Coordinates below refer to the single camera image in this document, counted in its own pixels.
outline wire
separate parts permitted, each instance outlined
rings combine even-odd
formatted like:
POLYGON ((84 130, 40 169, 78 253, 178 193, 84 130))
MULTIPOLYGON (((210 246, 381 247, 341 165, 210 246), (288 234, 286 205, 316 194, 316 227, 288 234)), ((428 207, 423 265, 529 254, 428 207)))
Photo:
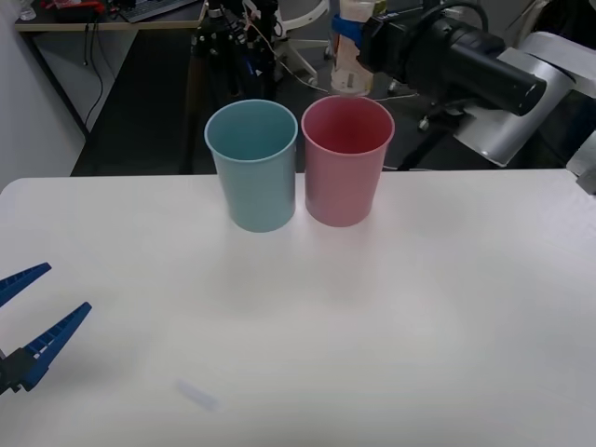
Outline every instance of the wire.
POLYGON ((97 78, 100 81, 100 96, 98 96, 95 103, 89 109, 87 116, 85 117, 85 126, 87 126, 89 117, 91 116, 91 114, 93 113, 93 111, 95 110, 95 108, 100 103, 100 101, 102 100, 102 97, 103 97, 103 79, 102 79, 102 76, 100 75, 100 72, 97 69, 97 66, 95 65, 95 61, 93 60, 93 41, 95 40, 94 34, 97 33, 98 20, 99 20, 99 17, 93 23, 93 31, 91 32, 91 48, 89 50, 89 58, 91 59, 91 67, 93 67, 93 71, 95 72, 95 75, 97 76, 97 78))
MULTIPOLYGON (((249 25, 249 27, 254 28, 254 30, 263 38, 264 42, 267 44, 267 46, 269 47, 269 50, 273 53, 276 61, 279 62, 279 64, 290 74, 292 75, 298 82, 300 82, 301 84, 304 84, 305 86, 307 86, 308 88, 312 88, 313 90, 318 90, 318 91, 322 91, 323 93, 326 94, 331 94, 328 90, 326 90, 325 88, 321 88, 321 87, 317 87, 317 86, 313 86, 312 84, 308 84, 307 82, 305 82, 303 79, 301 79, 296 73, 294 73, 292 70, 290 70, 290 68, 283 63, 283 61, 281 61, 281 59, 279 58, 278 54, 276 53, 276 51, 273 49, 273 47, 271 46, 271 44, 269 43, 269 41, 267 41, 267 39, 264 37, 263 33, 261 33, 261 30, 259 30, 259 28, 257 28, 254 23, 252 23, 251 19, 249 19, 249 16, 246 16, 246 20, 247 23, 249 25)), ((403 98, 413 98, 415 96, 418 96, 417 93, 414 94, 409 94, 409 95, 403 95, 403 96, 392 96, 392 97, 388 97, 388 98, 382 98, 380 100, 373 100, 373 101, 377 101, 377 102, 383 102, 383 101, 391 101, 391 100, 400 100, 403 98)))
POLYGON ((108 61, 108 58, 105 56, 105 51, 103 50, 102 33, 95 33, 95 35, 97 36, 97 43, 100 46, 100 53, 102 54, 103 61, 105 62, 105 65, 108 67, 108 70, 110 71, 110 75, 112 75, 112 78, 115 81, 115 70, 112 68, 112 65, 108 61))
POLYGON ((425 12, 422 15, 422 17, 420 18, 420 21, 418 21, 414 25, 414 27, 410 30, 410 32, 417 31, 417 29, 420 28, 423 24, 426 24, 427 21, 434 18, 434 16, 437 13, 442 12, 445 9, 450 9, 452 7, 467 7, 469 9, 473 9, 474 11, 476 11, 478 16, 481 18, 482 30, 485 33, 488 33, 488 14, 486 14, 486 11, 482 7, 482 5, 479 5, 477 3, 460 1, 460 0, 450 0, 450 1, 443 3, 442 5, 438 5, 437 7, 432 7, 431 9, 429 9, 427 12, 425 12))

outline white table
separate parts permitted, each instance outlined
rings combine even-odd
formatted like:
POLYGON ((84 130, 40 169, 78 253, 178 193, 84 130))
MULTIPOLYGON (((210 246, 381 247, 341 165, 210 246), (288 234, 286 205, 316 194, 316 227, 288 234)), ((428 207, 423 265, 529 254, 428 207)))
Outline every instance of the white table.
POLYGON ((571 174, 388 173, 347 229, 303 189, 258 235, 215 177, 11 184, 0 277, 53 270, 0 310, 0 346, 93 310, 0 397, 0 444, 595 445, 596 200, 571 174))

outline white wall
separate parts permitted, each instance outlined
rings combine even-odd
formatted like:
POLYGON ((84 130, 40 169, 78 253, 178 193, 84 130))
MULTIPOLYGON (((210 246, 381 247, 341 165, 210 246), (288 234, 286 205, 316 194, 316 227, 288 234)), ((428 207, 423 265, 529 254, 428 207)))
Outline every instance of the white wall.
MULTIPOLYGON (((0 0, 0 191, 23 177, 70 175, 85 144, 60 98, 14 31, 19 15, 17 3, 0 0)), ((119 70, 134 36, 102 34, 114 70, 119 70)), ((85 116, 99 94, 99 85, 91 68, 82 64, 83 33, 42 34, 37 43, 79 114, 85 116)), ((105 99, 114 79, 99 49, 94 59, 105 82, 105 99)), ((98 106, 89 127, 100 110, 98 106)))

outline blue cup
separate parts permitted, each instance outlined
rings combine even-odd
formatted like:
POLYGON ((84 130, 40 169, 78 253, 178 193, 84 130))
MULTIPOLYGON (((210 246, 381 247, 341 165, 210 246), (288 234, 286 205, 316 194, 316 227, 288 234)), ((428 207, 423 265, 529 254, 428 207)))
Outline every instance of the blue cup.
POLYGON ((205 141, 238 226, 263 233, 293 216, 297 134, 294 115, 270 101, 234 102, 210 118, 205 141))

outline plastic cup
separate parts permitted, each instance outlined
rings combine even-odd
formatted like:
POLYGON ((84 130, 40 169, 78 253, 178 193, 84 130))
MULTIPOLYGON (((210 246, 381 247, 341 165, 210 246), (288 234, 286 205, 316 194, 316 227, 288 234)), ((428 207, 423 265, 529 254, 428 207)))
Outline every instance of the plastic cup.
POLYGON ((331 96, 306 110, 302 130, 308 212, 329 226, 363 221, 395 132, 391 114, 366 98, 331 96))
POLYGON ((262 233, 291 219, 297 133, 294 115, 270 101, 234 102, 210 118, 205 141, 238 226, 262 233))

